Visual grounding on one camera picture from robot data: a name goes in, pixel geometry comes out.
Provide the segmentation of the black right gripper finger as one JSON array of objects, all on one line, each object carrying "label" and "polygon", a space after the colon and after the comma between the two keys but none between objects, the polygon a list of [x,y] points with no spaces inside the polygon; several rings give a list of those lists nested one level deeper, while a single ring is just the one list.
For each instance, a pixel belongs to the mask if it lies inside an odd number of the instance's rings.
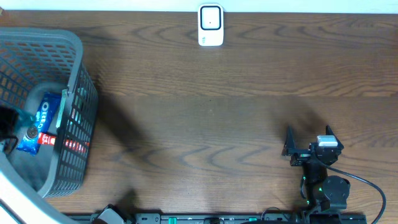
[{"label": "black right gripper finger", "polygon": [[344,145],[341,143],[341,141],[336,137],[334,132],[332,131],[331,127],[329,125],[326,126],[325,132],[327,137],[327,142],[326,146],[328,147],[337,147],[339,150],[344,149]]},{"label": "black right gripper finger", "polygon": [[295,152],[295,141],[292,132],[292,128],[290,126],[287,127],[287,134],[285,138],[285,143],[282,149],[283,156],[291,156]]}]

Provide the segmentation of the teal mouthwash bottle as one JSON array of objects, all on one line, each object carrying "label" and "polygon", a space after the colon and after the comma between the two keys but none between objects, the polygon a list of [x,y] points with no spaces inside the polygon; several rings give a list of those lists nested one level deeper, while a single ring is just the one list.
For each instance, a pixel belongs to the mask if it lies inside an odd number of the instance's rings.
[{"label": "teal mouthwash bottle", "polygon": [[26,110],[16,109],[17,121],[14,130],[18,131],[23,127],[30,127],[35,123],[35,114],[31,114]]}]

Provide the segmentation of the blue Oreo cookie pack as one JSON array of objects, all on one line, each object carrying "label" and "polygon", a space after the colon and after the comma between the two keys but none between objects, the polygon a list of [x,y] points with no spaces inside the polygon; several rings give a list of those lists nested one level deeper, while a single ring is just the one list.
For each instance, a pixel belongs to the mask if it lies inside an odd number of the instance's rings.
[{"label": "blue Oreo cookie pack", "polygon": [[62,96],[56,93],[45,92],[34,116],[34,123],[17,146],[17,150],[28,152],[33,156],[38,153],[40,133],[46,133],[52,123],[55,113],[60,106]]}]

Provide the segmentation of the red Nescafe coffee stick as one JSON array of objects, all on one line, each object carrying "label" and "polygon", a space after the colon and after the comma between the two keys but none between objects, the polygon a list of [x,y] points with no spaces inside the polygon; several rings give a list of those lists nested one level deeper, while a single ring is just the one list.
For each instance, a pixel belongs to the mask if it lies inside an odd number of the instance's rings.
[{"label": "red Nescafe coffee stick", "polygon": [[[54,146],[56,139],[57,137],[54,135],[39,133],[37,144]],[[78,141],[66,139],[64,140],[63,145],[74,151],[84,153],[89,149],[90,143],[84,142],[83,144],[80,144]]]}]

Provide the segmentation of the mint green wipes pack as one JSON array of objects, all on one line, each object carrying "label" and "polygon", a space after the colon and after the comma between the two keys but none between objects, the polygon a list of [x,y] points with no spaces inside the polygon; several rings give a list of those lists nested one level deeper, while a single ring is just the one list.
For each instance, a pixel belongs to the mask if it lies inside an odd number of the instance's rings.
[{"label": "mint green wipes pack", "polygon": [[58,109],[56,128],[59,128],[61,126],[62,118],[63,118],[63,111],[65,109],[65,103],[66,103],[67,97],[68,97],[68,90],[67,89],[62,90],[62,98],[61,98],[60,106]]}]

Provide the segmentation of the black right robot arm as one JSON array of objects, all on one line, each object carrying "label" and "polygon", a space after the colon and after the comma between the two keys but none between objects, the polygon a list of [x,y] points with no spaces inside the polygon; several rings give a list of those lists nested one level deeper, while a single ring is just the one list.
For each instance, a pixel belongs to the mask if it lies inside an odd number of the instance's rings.
[{"label": "black right robot arm", "polygon": [[303,168],[300,190],[313,213],[340,212],[347,208],[350,182],[327,172],[343,149],[329,126],[325,128],[325,134],[317,136],[306,149],[296,146],[292,128],[287,128],[282,155],[290,157],[291,166]]}]

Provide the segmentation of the white barcode scanner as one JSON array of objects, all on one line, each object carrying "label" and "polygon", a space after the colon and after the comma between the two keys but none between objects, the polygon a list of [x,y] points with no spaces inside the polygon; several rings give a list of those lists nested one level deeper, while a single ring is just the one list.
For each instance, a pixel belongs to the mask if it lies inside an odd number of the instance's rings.
[{"label": "white barcode scanner", "polygon": [[198,43],[202,47],[221,46],[224,41],[224,9],[216,3],[198,8]]}]

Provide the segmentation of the grey plastic shopping basket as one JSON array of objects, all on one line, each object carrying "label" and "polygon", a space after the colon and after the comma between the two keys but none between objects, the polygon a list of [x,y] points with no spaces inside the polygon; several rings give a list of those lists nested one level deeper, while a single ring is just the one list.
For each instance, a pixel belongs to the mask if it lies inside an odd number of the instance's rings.
[{"label": "grey plastic shopping basket", "polygon": [[82,186],[97,108],[74,33],[1,29],[2,223],[70,223],[47,198]]}]

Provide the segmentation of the black mounting rail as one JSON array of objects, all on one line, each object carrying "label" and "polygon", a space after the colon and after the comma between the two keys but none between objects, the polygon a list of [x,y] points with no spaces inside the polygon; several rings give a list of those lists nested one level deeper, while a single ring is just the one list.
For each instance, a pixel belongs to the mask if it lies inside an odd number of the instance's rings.
[{"label": "black mounting rail", "polygon": [[[291,215],[280,213],[267,213],[265,215],[161,215],[158,213],[137,213],[130,216],[128,223],[137,224],[240,224],[246,222],[272,222],[272,223],[303,223],[298,217],[292,218]],[[347,223],[347,224],[366,224],[364,215],[312,215],[311,223]]]}]

